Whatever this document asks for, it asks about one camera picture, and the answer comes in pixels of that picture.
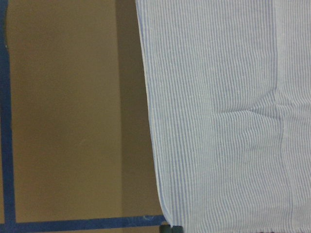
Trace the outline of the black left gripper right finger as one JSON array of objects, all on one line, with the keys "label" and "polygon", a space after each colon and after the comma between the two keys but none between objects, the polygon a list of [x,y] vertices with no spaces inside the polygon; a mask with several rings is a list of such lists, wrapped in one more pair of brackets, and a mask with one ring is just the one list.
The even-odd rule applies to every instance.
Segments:
[{"label": "black left gripper right finger", "polygon": [[182,226],[172,226],[172,233],[183,233],[184,229]]}]

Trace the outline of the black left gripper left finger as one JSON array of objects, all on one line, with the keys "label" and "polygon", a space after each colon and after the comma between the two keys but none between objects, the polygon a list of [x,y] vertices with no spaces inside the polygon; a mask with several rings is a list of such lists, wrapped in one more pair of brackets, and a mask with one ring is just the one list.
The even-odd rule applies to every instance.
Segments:
[{"label": "black left gripper left finger", "polygon": [[159,233],[171,233],[171,226],[169,224],[160,225]]}]

